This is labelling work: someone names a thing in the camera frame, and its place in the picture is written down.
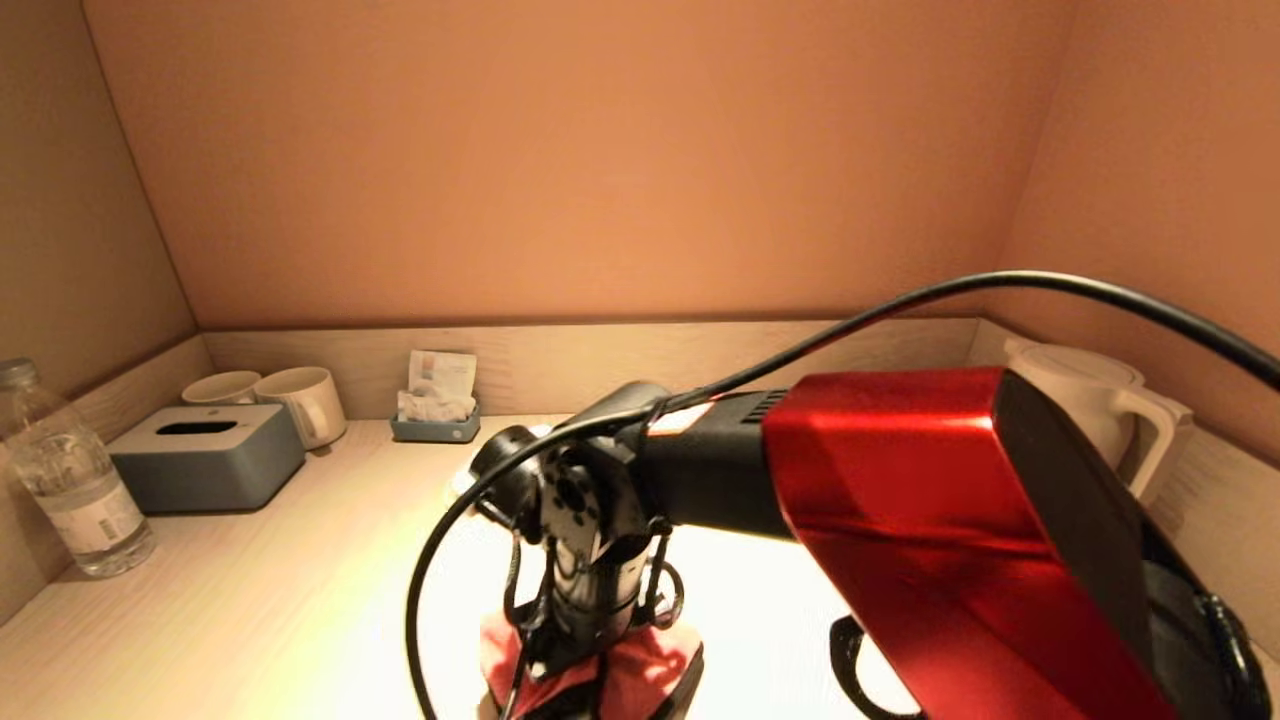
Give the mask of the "white electric kettle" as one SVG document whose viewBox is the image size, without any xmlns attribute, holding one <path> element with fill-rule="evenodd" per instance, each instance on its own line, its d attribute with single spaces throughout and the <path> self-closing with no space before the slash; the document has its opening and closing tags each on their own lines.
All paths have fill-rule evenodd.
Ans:
<svg viewBox="0 0 1280 720">
<path fill-rule="evenodd" d="M 1146 387 L 1134 366 L 1101 354 L 1028 340 L 1006 340 L 1004 351 L 1010 369 L 1062 407 L 1112 469 L 1133 446 L 1139 420 L 1155 428 L 1126 480 L 1140 503 L 1152 505 L 1190 439 L 1194 413 Z"/>
</svg>

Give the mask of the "small grey sachet tray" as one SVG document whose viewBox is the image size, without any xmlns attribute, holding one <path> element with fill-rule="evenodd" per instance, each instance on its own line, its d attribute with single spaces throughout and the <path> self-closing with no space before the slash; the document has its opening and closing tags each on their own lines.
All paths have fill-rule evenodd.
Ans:
<svg viewBox="0 0 1280 720">
<path fill-rule="evenodd" d="M 476 406 L 462 421 L 402 421 L 398 416 L 389 419 L 394 442 L 416 445 L 467 445 L 474 441 L 481 427 L 480 407 Z"/>
</svg>

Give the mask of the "clear plastic water bottle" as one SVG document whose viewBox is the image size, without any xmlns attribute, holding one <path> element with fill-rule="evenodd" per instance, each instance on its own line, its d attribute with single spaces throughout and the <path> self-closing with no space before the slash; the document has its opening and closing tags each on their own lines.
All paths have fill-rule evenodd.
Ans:
<svg viewBox="0 0 1280 720">
<path fill-rule="evenodd" d="M 0 442 L 4 471 L 27 489 L 84 575 L 116 577 L 150 559 L 152 529 L 106 445 L 28 357 L 0 361 Z"/>
</svg>

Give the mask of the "flat white tea sachet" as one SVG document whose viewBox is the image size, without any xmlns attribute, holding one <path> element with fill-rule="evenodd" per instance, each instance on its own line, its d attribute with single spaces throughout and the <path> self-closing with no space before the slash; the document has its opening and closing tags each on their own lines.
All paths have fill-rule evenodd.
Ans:
<svg viewBox="0 0 1280 720">
<path fill-rule="evenodd" d="M 477 375 L 477 357 L 456 354 L 412 350 L 408 363 L 407 391 L 449 398 L 470 398 Z"/>
</svg>

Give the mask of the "crumpled white sachet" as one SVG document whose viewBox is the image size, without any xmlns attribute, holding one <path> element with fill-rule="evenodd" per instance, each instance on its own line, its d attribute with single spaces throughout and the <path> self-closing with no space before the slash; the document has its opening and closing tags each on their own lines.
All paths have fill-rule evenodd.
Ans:
<svg viewBox="0 0 1280 720">
<path fill-rule="evenodd" d="M 399 391 L 397 393 L 398 421 L 462 423 L 475 413 L 477 400 L 471 396 L 439 395 Z"/>
</svg>

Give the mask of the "white ceramic mug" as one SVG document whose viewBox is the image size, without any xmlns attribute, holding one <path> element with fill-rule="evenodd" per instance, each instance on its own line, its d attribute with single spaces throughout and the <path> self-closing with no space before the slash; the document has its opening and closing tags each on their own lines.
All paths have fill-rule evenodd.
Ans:
<svg viewBox="0 0 1280 720">
<path fill-rule="evenodd" d="M 180 392 L 188 405 L 239 405 L 256 404 L 255 386 L 262 379 L 257 372 L 221 372 L 201 378 Z"/>
<path fill-rule="evenodd" d="M 252 387 L 261 404 L 279 404 L 289 414 L 300 442 L 307 451 L 342 438 L 348 421 L 333 374 L 321 366 L 297 366 L 275 372 Z"/>
</svg>

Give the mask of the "grey tissue box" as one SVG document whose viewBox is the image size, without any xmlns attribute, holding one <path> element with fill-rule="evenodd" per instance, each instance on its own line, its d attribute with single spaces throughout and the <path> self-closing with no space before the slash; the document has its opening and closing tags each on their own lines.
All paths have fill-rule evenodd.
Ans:
<svg viewBox="0 0 1280 720">
<path fill-rule="evenodd" d="M 306 459 L 291 416 L 274 404 L 163 407 L 108 452 L 147 516 L 255 512 Z"/>
</svg>

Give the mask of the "red cloth with black trim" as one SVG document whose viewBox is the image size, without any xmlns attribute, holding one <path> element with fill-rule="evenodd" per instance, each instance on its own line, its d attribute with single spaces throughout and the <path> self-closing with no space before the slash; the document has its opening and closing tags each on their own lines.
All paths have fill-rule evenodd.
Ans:
<svg viewBox="0 0 1280 720">
<path fill-rule="evenodd" d="M 525 676 L 509 720 L 684 720 L 703 666 L 689 624 L 643 629 L 558 676 Z"/>
</svg>

